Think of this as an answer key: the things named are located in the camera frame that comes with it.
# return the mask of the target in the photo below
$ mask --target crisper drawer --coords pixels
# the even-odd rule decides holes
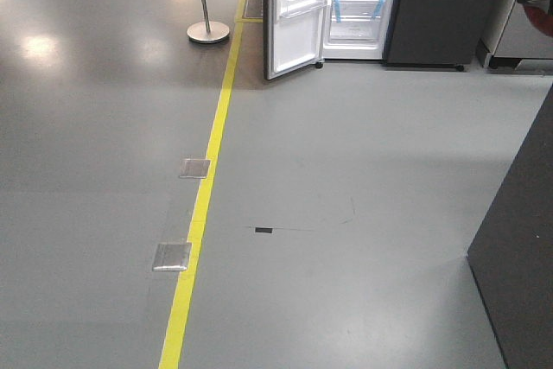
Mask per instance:
[[[330,43],[376,41],[380,28],[377,0],[347,1],[333,4]]]

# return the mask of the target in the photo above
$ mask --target blue tape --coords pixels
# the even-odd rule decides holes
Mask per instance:
[[[342,14],[340,12],[340,0],[332,0],[332,5],[334,7],[334,14],[336,15],[336,22],[342,22]]]
[[[378,15],[380,15],[380,11],[382,10],[382,6],[384,6],[384,2],[386,0],[378,0],[377,7],[374,8],[374,11],[372,12],[372,19],[375,19]]]

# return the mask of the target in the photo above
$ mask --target open refrigerator door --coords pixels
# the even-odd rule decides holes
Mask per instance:
[[[329,0],[264,0],[267,80],[322,60]]]

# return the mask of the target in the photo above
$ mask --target metal floor plate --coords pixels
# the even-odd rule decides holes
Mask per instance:
[[[263,0],[245,0],[244,19],[263,18]]]
[[[159,244],[154,258],[153,271],[185,271],[192,244]]]
[[[207,177],[210,163],[211,161],[206,159],[184,159],[179,177],[182,179],[203,179]]]

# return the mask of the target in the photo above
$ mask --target dark gray panel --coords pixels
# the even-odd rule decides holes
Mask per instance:
[[[396,0],[391,64],[467,64],[493,0]]]
[[[511,369],[553,367],[553,90],[469,250]]]

